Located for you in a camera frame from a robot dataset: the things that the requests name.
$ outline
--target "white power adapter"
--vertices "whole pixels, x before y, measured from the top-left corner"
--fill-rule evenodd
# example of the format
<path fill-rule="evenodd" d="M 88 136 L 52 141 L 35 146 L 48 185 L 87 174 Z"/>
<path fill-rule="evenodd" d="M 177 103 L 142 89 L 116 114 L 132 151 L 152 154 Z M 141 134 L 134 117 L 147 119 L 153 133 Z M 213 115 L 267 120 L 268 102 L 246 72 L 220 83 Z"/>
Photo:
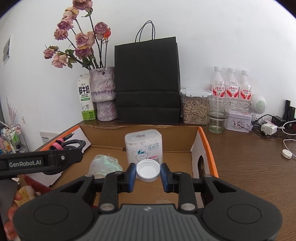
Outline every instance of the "white power adapter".
<path fill-rule="evenodd" d="M 276 133 L 276 130 L 277 130 L 277 126 L 273 124 L 267 123 L 261 126 L 261 131 L 263 131 L 265 134 L 270 136 Z"/>

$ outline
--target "round white charging puck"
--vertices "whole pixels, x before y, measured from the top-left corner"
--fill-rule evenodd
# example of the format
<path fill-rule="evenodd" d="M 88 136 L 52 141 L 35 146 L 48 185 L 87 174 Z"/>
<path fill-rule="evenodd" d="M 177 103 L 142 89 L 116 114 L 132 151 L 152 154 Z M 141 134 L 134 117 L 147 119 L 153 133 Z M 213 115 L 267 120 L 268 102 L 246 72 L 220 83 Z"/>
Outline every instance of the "round white charging puck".
<path fill-rule="evenodd" d="M 292 153 L 289 150 L 283 149 L 282 152 L 281 152 L 281 154 L 285 158 L 288 158 L 288 159 L 291 159 L 292 158 Z"/>
<path fill-rule="evenodd" d="M 144 182 L 153 182 L 160 174 L 160 165 L 157 161 L 146 159 L 137 164 L 137 174 Z"/>

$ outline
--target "picture on wall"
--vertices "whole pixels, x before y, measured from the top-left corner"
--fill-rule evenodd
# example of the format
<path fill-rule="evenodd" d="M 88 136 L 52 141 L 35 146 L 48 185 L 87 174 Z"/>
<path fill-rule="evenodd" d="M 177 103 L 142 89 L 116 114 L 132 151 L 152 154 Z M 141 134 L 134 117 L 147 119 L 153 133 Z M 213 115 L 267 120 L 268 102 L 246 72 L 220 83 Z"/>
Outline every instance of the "picture on wall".
<path fill-rule="evenodd" d="M 4 49 L 3 49 L 3 63 L 6 64 L 7 60 L 10 58 L 10 37 L 7 40 Z"/>

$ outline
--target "yellow fuzzy object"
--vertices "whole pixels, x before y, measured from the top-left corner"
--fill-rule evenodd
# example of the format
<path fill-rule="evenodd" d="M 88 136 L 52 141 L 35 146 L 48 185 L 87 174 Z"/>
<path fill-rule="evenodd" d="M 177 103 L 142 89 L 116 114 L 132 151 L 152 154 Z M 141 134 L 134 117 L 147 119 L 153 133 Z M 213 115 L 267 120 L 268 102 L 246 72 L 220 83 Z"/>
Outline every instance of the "yellow fuzzy object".
<path fill-rule="evenodd" d="M 22 195 L 22 200 L 15 201 L 19 207 L 35 198 L 34 194 L 32 193 L 32 189 L 33 188 L 30 186 L 24 186 L 19 190 L 19 193 Z"/>

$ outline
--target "vase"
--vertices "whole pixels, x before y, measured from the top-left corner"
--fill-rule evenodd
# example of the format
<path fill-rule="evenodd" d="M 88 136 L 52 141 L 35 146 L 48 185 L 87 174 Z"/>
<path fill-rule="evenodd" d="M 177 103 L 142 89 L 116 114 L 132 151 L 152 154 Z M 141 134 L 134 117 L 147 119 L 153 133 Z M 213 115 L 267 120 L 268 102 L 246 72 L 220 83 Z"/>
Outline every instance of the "vase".
<path fill-rule="evenodd" d="M 89 74 L 93 102 L 98 103 L 115 99 L 114 67 L 92 69 Z"/>
<path fill-rule="evenodd" d="M 98 102 L 96 108 L 99 121 L 112 121 L 117 119 L 116 100 Z"/>

